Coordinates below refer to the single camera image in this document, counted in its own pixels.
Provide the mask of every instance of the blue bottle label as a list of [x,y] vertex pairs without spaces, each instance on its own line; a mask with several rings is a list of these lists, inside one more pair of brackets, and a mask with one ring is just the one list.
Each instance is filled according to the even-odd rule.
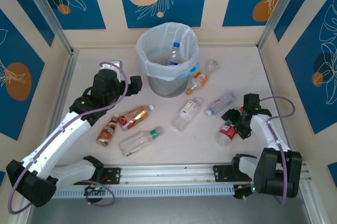
[[165,65],[178,65],[178,63],[166,60],[166,64]]

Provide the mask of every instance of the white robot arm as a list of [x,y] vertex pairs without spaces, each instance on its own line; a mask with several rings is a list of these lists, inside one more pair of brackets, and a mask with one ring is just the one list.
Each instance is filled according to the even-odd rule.
[[104,165],[91,156],[61,168],[55,168],[55,165],[74,141],[106,114],[106,110],[102,108],[113,105],[123,92],[126,92],[126,96],[130,96],[141,90],[140,76],[132,76],[131,83],[125,90],[125,82],[120,81],[119,77],[118,68],[121,67],[121,62],[111,63],[101,64],[100,71],[94,77],[93,86],[74,101],[70,112],[66,114],[60,125],[37,149],[21,162],[12,160],[7,165],[6,170],[13,188],[18,180],[16,190],[34,206],[40,207],[46,204],[55,191],[62,187],[81,180],[101,179]]
[[[233,122],[242,139],[250,137],[253,131],[263,148],[259,159],[237,154],[232,163],[239,164],[239,171],[248,175],[254,182],[256,192],[262,194],[283,195],[284,170],[288,182],[286,195],[295,197],[299,188],[302,157],[300,153],[291,151],[282,140],[271,116],[268,109],[261,108],[258,94],[244,96],[241,114],[235,109],[230,109],[223,115],[223,119]],[[283,154],[285,167],[282,165]]]

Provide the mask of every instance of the red bottle label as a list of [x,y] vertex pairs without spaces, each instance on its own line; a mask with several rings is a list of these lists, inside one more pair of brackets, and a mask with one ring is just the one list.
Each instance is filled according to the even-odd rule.
[[232,122],[230,120],[227,120],[225,125],[221,127],[220,133],[227,135],[231,140],[233,140],[234,136],[237,134],[237,131],[233,127]]

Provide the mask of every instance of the white plastic bag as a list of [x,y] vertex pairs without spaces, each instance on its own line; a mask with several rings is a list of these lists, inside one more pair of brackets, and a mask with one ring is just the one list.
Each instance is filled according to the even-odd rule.
[[[180,43],[185,62],[165,66],[174,42]],[[200,60],[198,40],[193,30],[181,23],[164,23],[149,29],[138,39],[136,50],[144,74],[168,81],[187,73]]]

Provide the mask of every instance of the trash can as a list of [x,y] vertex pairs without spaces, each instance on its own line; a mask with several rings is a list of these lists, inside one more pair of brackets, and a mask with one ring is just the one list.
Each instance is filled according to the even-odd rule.
[[[183,63],[165,66],[173,43],[180,43]],[[180,23],[164,23],[149,29],[136,44],[142,72],[148,76],[151,89],[162,97],[183,93],[192,72],[198,69],[200,51],[193,30]]]

